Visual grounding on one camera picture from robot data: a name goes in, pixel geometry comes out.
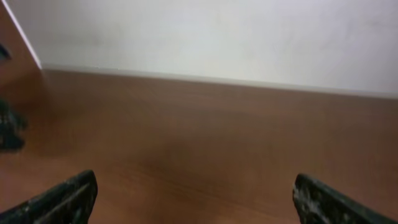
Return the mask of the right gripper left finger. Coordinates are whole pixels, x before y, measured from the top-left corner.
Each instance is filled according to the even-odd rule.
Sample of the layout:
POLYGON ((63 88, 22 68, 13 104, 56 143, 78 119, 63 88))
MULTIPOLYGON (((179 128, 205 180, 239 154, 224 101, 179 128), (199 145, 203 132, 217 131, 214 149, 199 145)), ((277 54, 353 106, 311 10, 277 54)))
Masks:
POLYGON ((87 224, 98 194, 95 173, 85 170, 1 213, 1 224, 87 224))

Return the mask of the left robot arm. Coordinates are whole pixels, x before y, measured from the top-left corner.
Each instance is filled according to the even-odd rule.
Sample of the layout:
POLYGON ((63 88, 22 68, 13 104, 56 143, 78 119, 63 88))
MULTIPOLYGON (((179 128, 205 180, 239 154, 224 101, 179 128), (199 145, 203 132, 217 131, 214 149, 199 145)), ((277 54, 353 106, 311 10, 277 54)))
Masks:
POLYGON ((25 141, 20 132, 26 128, 27 120, 13 111, 9 104, 1 99, 1 150, 17 151, 22 149, 25 141))

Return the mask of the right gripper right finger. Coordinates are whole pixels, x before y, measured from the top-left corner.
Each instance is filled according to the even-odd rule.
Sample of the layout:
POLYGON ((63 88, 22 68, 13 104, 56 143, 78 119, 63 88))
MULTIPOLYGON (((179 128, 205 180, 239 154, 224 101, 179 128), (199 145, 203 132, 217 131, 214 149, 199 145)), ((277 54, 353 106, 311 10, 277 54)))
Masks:
POLYGON ((303 224, 397 224, 305 174, 296 176, 292 195, 303 224))

